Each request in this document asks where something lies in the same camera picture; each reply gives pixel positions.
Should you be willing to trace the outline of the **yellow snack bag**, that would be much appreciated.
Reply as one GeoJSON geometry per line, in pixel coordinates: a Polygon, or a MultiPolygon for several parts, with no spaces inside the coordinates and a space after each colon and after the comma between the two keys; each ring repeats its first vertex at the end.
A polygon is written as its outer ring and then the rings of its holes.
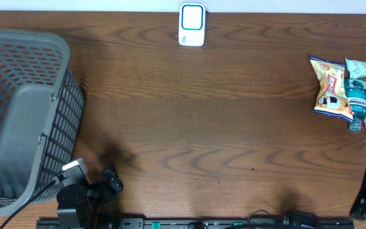
{"type": "Polygon", "coordinates": [[[313,111],[351,122],[353,112],[344,87],[346,65],[318,57],[311,57],[310,62],[320,83],[313,111]]]}

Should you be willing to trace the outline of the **teal mouthwash bottle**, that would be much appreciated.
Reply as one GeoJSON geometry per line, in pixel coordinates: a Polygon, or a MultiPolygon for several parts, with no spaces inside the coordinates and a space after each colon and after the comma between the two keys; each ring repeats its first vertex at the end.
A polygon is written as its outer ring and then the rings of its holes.
{"type": "Polygon", "coordinates": [[[344,82],[344,87],[353,112],[353,120],[349,124],[349,130],[359,132],[366,117],[366,82],[358,79],[347,79],[344,82]]]}

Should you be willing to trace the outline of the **teal wet wipes pack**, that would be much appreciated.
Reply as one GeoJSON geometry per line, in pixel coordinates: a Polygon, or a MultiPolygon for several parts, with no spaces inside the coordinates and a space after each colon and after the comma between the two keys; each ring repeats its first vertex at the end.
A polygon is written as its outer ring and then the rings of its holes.
{"type": "Polygon", "coordinates": [[[346,67],[349,71],[349,77],[351,79],[366,77],[366,62],[346,59],[346,67]]]}

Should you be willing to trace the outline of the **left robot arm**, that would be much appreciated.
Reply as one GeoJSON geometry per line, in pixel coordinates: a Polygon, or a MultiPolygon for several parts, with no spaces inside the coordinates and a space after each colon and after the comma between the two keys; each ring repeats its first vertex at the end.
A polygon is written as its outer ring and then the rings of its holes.
{"type": "Polygon", "coordinates": [[[54,180],[63,184],[57,193],[57,214],[61,228],[118,228],[116,218],[103,211],[123,191],[124,185],[115,167],[102,171],[102,179],[90,183],[82,159],[62,167],[54,180]]]}

